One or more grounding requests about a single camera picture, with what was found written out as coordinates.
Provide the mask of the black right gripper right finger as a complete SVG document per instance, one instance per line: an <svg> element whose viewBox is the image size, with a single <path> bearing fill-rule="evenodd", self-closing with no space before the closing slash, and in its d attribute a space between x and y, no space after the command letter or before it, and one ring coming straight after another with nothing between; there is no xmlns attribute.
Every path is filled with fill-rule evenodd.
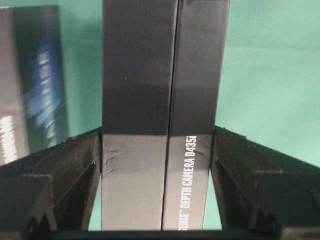
<svg viewBox="0 0 320 240"><path fill-rule="evenodd" d="M320 237L320 169L217 127L211 174L224 230L275 240Z"/></svg>

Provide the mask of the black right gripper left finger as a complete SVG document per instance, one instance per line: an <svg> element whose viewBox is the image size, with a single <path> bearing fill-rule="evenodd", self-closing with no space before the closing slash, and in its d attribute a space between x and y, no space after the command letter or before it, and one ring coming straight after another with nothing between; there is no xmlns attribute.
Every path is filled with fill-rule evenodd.
<svg viewBox="0 0 320 240"><path fill-rule="evenodd" d="M101 130L0 168L0 237L44 240L89 228L102 169Z"/></svg>

